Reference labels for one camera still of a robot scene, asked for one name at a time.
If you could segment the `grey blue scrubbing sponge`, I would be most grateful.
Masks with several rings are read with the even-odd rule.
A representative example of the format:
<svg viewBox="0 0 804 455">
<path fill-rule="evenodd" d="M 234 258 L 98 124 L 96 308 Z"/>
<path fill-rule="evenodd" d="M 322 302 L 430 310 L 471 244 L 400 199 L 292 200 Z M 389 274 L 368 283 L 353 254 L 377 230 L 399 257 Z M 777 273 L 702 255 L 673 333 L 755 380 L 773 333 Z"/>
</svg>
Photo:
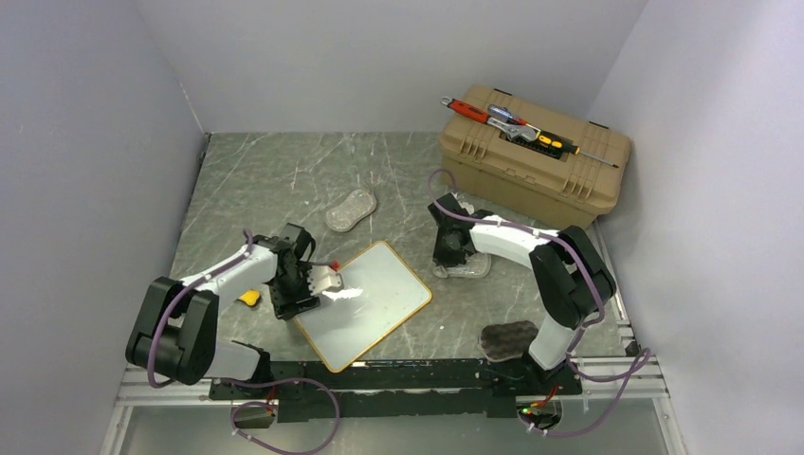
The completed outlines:
<svg viewBox="0 0 804 455">
<path fill-rule="evenodd" d="M 489 273 L 491 263 L 490 255 L 476 253 L 468 256 L 464 264 L 455 266 L 435 265 L 432 269 L 432 274 L 440 279 L 481 279 Z"/>
</svg>

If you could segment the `yellow framed whiteboard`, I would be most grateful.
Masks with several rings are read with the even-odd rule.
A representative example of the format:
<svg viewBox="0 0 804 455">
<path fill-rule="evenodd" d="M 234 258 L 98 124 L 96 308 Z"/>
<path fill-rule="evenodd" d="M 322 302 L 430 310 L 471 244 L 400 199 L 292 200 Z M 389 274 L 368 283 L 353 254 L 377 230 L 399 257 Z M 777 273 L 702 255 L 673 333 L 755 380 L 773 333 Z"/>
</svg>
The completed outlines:
<svg viewBox="0 0 804 455">
<path fill-rule="evenodd" d="M 342 288 L 294 317 L 325 368 L 341 373 L 432 300 L 432 292 L 385 241 L 338 271 Z"/>
</svg>

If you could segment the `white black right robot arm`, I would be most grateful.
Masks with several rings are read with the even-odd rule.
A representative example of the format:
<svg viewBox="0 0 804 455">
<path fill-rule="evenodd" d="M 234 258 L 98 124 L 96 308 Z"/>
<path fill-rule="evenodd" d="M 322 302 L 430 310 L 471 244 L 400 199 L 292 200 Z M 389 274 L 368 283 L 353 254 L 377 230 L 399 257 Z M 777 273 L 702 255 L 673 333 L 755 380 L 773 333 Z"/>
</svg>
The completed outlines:
<svg viewBox="0 0 804 455">
<path fill-rule="evenodd" d="M 488 210 L 470 214 L 451 193 L 433 200 L 428 211 L 437 225 L 436 264 L 465 264 L 483 253 L 533 272 L 546 317 L 527 348 L 532 361 L 523 366 L 522 380 L 534 393 L 549 391 L 582 329 L 605 317 L 605 304 L 616 292 L 612 272 L 586 231 L 527 227 Z"/>
</svg>

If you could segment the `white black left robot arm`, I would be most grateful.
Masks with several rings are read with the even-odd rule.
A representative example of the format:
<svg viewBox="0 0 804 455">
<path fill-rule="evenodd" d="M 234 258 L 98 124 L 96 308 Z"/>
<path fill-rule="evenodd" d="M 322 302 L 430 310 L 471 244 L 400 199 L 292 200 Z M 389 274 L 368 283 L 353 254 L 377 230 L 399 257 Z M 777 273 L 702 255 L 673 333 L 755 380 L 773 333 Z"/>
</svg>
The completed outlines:
<svg viewBox="0 0 804 455">
<path fill-rule="evenodd" d="M 204 378 L 235 385 L 247 397 L 265 395 L 274 380 L 268 351 L 218 336 L 221 313 L 264 285 L 276 319 L 316 309 L 312 288 L 316 242 L 304 227 L 286 224 L 276 236 L 244 231 L 232 256 L 182 279 L 159 277 L 145 293 L 125 359 L 145 369 L 151 387 L 194 385 Z"/>
</svg>

